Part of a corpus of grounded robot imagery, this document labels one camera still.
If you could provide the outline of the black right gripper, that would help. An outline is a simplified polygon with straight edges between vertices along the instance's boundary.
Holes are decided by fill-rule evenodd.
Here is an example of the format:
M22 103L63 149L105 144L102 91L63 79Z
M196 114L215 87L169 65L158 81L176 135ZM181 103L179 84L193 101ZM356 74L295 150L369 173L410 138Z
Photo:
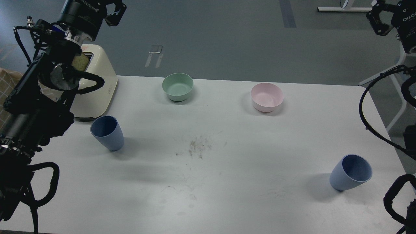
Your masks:
M391 24L383 23L380 13L393 12ZM366 13L371 28L376 35L386 36L396 28L404 51L408 54L415 54L416 48L416 1L402 0L398 4L388 4L386 1L373 1L372 8Z

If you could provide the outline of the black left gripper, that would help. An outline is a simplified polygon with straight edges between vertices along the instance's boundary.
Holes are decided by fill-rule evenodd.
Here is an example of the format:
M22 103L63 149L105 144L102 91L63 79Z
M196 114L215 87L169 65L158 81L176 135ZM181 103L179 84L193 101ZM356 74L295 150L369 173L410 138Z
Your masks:
M113 14L107 15L107 6L114 5ZM87 35L90 41L95 41L102 22L105 19L108 26L118 26L127 6L123 2L111 0L67 0L58 18L58 24L63 28L73 28Z

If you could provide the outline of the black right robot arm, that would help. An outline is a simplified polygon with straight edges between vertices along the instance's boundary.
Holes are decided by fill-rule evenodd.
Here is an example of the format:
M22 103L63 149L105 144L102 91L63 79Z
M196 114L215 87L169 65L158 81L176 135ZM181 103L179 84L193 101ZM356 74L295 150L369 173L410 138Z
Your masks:
M397 95L401 100L401 107L386 126L390 131L400 120L406 111L407 105L415 107L415 93L411 88L415 86L415 1L399 0L397 4L388 4L385 0L374 0L372 7L366 13L375 34L386 36L392 29L396 29L396 39L400 42L399 57L394 66L375 74L370 78L361 81L358 85L368 84L359 103L359 115L365 125L373 135L401 151L411 159L415 159L415 125L409 125L404 131L405 147L397 145L391 140L381 136L366 120L363 114L363 101L370 89L380 80L390 77L395 87Z

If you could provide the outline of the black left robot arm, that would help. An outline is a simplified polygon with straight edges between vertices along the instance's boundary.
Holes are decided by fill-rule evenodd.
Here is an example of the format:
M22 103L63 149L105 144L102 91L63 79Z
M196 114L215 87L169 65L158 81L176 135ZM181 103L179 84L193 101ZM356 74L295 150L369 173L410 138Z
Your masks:
M38 208L56 194L60 170L32 158L76 119L99 118L110 105L117 76L103 49L85 42L103 22L119 25L126 9L121 0L67 0L56 22L28 16L13 28L28 66L2 105L9 113L1 128L2 221L25 203L38 233Z

